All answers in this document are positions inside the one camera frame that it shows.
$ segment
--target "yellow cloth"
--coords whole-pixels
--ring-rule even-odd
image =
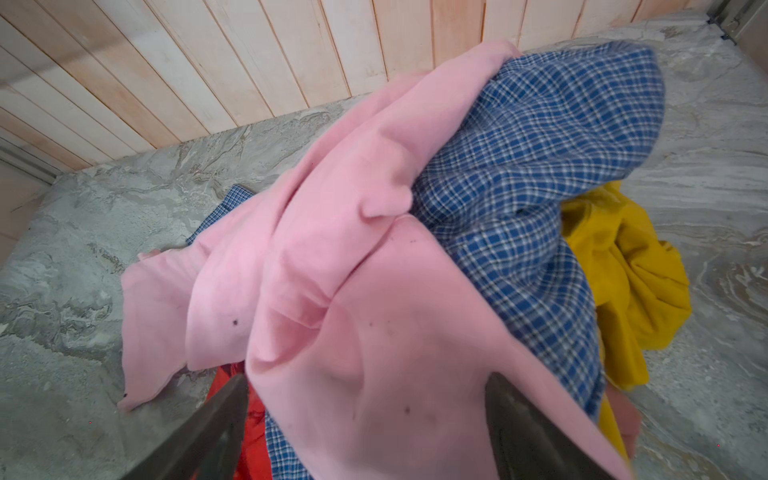
[[[690,297],[680,254],[620,187],[610,182],[564,202],[562,231],[594,294],[608,381],[629,390],[648,382],[643,350],[669,345],[690,315]],[[605,398],[599,426],[626,458]]]

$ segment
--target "wooden plank wall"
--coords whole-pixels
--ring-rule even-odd
[[[525,51],[708,4],[0,0],[0,146],[49,181],[365,94],[481,40]]]

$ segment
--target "yellow garment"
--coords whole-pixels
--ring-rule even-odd
[[[680,254],[660,242],[640,205],[610,182],[562,204],[563,236],[594,294],[608,381],[622,390],[648,382],[644,349],[663,349],[690,315]],[[603,433],[626,458],[604,398]]]

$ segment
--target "blue plaid fabric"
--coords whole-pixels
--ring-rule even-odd
[[[592,419],[605,388],[594,298],[560,202],[625,178],[663,116],[649,48],[527,55],[485,86],[413,187],[412,213]],[[268,413],[266,441],[274,480],[312,478]]]
[[[241,187],[240,185],[233,185],[232,188],[230,188],[230,191],[227,192],[227,195],[224,196],[224,200],[222,200],[221,203],[218,204],[216,208],[214,208],[214,211],[212,211],[210,215],[205,217],[203,223],[201,223],[197,230],[192,233],[192,236],[187,238],[187,245],[191,245],[194,242],[194,239],[196,239],[197,236],[203,232],[203,230],[219,221],[221,217],[234,210],[235,207],[243,203],[245,200],[248,200],[252,196],[253,192],[246,189],[245,187]]]

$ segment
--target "pink cloth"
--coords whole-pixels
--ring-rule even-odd
[[[246,361],[319,480],[497,478],[484,385],[498,371],[619,480],[631,474],[414,217],[413,181],[519,53],[482,44],[401,78],[299,165],[122,277],[131,409],[185,364]]]

